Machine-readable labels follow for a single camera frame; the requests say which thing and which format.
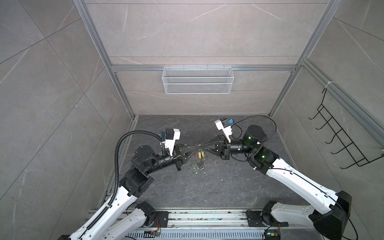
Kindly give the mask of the yellow capped key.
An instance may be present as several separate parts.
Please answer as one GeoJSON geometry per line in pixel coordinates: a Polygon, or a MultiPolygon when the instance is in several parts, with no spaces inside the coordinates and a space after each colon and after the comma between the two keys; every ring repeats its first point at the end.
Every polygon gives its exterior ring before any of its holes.
{"type": "Polygon", "coordinates": [[[199,157],[199,159],[204,159],[205,153],[204,152],[198,152],[198,157],[199,157]]]}

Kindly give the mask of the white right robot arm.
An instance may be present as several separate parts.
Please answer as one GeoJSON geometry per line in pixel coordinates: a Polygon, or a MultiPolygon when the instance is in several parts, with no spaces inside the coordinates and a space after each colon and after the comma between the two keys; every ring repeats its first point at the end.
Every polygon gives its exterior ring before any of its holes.
{"type": "Polygon", "coordinates": [[[330,190],[294,169],[264,147],[267,140],[268,136],[260,126],[251,125],[240,140],[218,135],[201,148],[222,160],[244,154],[254,170],[279,181],[308,202],[307,206],[297,206],[269,201],[261,213],[265,225],[278,227],[293,223],[314,228],[328,240],[343,239],[350,220],[352,197],[344,191],[330,190]]]}

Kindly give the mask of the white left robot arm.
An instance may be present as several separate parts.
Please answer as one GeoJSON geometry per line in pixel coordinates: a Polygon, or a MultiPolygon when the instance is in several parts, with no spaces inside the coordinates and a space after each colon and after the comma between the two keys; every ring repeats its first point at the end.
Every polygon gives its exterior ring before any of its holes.
{"type": "Polygon", "coordinates": [[[122,240],[126,235],[142,226],[155,223],[155,209],[147,202],[136,205],[124,219],[118,217],[154,182],[150,173],[175,165],[182,165],[198,151],[196,146],[176,145],[172,153],[155,154],[152,147],[145,145],[136,150],[131,168],[118,181],[117,188],[104,205],[77,231],[60,236],[61,240],[122,240]]]}

